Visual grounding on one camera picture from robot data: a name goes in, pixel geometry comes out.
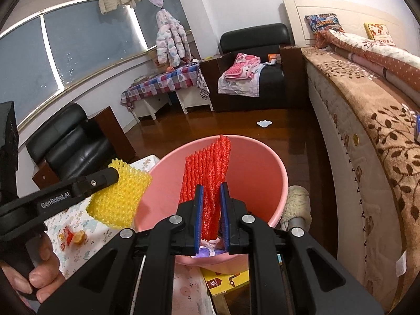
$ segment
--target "scrubber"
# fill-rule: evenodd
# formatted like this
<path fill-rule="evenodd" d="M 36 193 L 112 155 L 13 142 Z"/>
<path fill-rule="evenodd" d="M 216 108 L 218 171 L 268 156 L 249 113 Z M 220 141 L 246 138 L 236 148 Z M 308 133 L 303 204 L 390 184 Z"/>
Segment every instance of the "scrubber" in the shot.
<path fill-rule="evenodd" d="M 122 160 L 112 160 L 108 167 L 118 171 L 118 182 L 92 195 L 87 213 L 112 228 L 131 227 L 137 206 L 152 176 Z"/>

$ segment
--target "human hand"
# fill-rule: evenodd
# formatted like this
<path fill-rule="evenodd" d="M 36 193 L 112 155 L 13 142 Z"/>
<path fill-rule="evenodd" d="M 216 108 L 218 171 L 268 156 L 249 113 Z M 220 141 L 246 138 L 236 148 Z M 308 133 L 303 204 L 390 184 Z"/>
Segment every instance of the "human hand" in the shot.
<path fill-rule="evenodd" d="M 50 238 L 44 233 L 39 245 L 39 255 L 43 262 L 30 272 L 30 283 L 11 266 L 0 261 L 0 267 L 11 286 L 22 293 L 32 293 L 32 286 L 34 286 L 39 289 L 36 297 L 40 303 L 43 303 L 66 280 L 58 270 L 60 261 L 52 247 Z"/>

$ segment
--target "black leather sofa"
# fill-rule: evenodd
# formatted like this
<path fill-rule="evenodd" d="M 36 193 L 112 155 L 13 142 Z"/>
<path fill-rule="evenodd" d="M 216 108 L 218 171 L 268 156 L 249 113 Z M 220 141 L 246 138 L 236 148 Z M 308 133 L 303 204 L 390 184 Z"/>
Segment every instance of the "black leather sofa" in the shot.
<path fill-rule="evenodd" d="M 60 180 L 91 174 L 116 157 L 99 126 L 76 103 L 66 105 L 39 127 L 26 147 L 36 164 L 45 160 Z"/>
<path fill-rule="evenodd" d="M 268 61 L 268 54 L 280 54 L 286 46 L 290 48 L 290 36 L 282 23 L 255 26 L 224 33 L 220 38 L 223 55 L 200 63 L 200 69 L 210 90 L 210 99 L 215 111 L 246 111 L 256 109 L 282 109 L 298 107 L 306 103 L 303 58 L 300 48 L 284 54 L 287 66 L 276 64 L 265 66 L 260 75 L 260 97 L 219 94 L 219 77 L 235 61 L 238 53 L 253 54 Z M 301 75 L 299 81 L 295 76 Z"/>
<path fill-rule="evenodd" d="M 40 126 L 26 147 L 39 167 L 32 178 L 39 188 L 94 173 L 114 158 L 138 160 L 111 107 L 87 118 L 80 105 L 70 103 Z"/>

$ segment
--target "screw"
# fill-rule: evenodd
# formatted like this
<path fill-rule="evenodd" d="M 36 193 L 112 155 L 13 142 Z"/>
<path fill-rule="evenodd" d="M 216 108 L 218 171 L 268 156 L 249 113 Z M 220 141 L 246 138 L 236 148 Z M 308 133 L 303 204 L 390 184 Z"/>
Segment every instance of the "screw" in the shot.
<path fill-rule="evenodd" d="M 255 217 L 250 214 L 245 214 L 245 216 L 242 217 L 242 221 L 246 224 L 252 224 L 255 221 Z"/>
<path fill-rule="evenodd" d="M 182 217 L 175 214 L 169 218 L 169 222 L 171 224 L 179 224 L 180 222 L 182 222 Z"/>
<path fill-rule="evenodd" d="M 295 237 L 302 237 L 305 234 L 305 231 L 303 231 L 300 227 L 293 227 L 293 229 L 291 229 L 291 234 Z"/>
<path fill-rule="evenodd" d="M 131 230 L 129 228 L 125 228 L 125 229 L 121 230 L 121 232 L 120 232 L 121 238 L 124 238 L 124 239 L 130 238 L 132 235 L 133 235 L 133 230 Z"/>

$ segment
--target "red mesh sponge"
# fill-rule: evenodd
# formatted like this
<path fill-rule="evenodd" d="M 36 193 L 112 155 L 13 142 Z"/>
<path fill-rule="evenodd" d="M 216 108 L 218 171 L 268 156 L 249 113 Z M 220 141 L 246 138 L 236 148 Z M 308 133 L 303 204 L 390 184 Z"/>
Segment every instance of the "red mesh sponge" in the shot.
<path fill-rule="evenodd" d="M 204 186 L 201 239 L 217 238 L 220 220 L 220 184 L 225 181 L 230 140 L 220 135 L 215 143 L 185 159 L 179 203 L 194 199 L 195 186 Z"/>

